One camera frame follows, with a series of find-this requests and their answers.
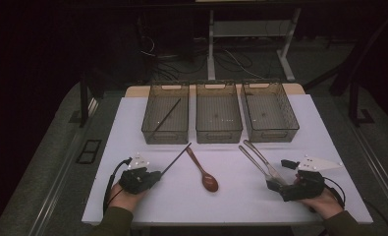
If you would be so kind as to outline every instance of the white tabletop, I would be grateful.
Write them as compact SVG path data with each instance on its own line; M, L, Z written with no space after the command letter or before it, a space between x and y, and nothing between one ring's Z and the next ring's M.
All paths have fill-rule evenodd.
M255 146L292 184L297 171L282 167L281 159L301 161L307 154L338 163L341 158L311 97L288 96L301 127L294 139L291 143L260 143ZM83 222L95 225L101 221L105 188L120 161L139 152L150 161L148 171L163 171L185 148L186 145L145 143L141 123L146 103L147 97L122 98L93 182ZM309 212L301 204L285 203L278 193L267 189L262 173L238 149L248 138L245 124L239 144L199 145L196 142L194 117L195 98L191 97L191 148L202 167L218 180L219 190L210 193L203 188L199 170L184 153L139 204L134 225L295 225L321 221L317 214ZM125 167L118 171L116 181ZM325 170L321 174L344 189L347 210L358 222L372 222L345 167Z

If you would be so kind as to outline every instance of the floor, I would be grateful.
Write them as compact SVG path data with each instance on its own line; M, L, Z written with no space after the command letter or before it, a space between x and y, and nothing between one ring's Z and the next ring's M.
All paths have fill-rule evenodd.
M161 57L160 63L151 68L152 79L206 80L206 55L203 53L206 47L202 40L197 39L197 56L193 61L181 61L170 54ZM275 54L281 43L276 38L217 41L217 80L263 77L279 78L287 83ZM288 60L296 83L305 85L339 65L353 48L351 44L330 48L326 45L324 38L293 41ZM368 91L362 89L360 109L366 109L374 123L355 127L347 115L349 93L331 96L328 91L333 80L305 92L312 96L360 194L373 205L368 209L374 222L367 227L377 235L388 235L388 117ZM92 226L81 223L81 217L123 95L123 90L106 91L103 98L93 102L90 118L80 128L79 117L76 117L80 110L79 85L71 88L0 219L0 235L84 235L91 230ZM96 159L92 164L78 164L76 159L88 140L101 141ZM151 235L163 235L153 234L154 230L158 232L158 229L151 229ZM268 229L254 230L266 235L263 232ZM292 231L296 236L315 236L322 227L293 226ZM201 232L196 235L218 234Z

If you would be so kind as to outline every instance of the green sleeve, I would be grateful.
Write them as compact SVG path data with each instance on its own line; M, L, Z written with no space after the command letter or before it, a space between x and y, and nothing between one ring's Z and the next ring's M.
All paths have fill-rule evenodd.
M366 227L359 225L345 210L323 222L329 236L373 236Z
M109 207L101 223L95 226L89 236L125 236L132 224L133 214L124 208Z

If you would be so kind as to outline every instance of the wooden spoon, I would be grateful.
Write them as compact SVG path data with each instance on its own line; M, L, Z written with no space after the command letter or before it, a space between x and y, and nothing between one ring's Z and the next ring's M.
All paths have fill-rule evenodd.
M194 152L191 150L190 147L187 147L187 152L190 155L191 159L194 161L196 166L199 168L200 173L202 173L202 185L205 187L205 189L209 192L217 192L218 190L218 182L217 180L210 174L206 173L205 170L203 170L202 166L200 166L199 161L197 161L196 156L194 155Z

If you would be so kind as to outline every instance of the person's hand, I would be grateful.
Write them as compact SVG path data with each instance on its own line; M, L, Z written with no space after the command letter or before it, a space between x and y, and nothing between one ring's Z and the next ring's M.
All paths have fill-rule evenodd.
M118 183L113 186L110 194L109 207L120 207L130 212L134 212L139 201L144 197L147 191L137 195L126 192Z
M338 204L337 199L335 199L331 191L326 188L318 197L298 200L298 202L308 207L312 207L323 219L330 218L343 211L343 208Z

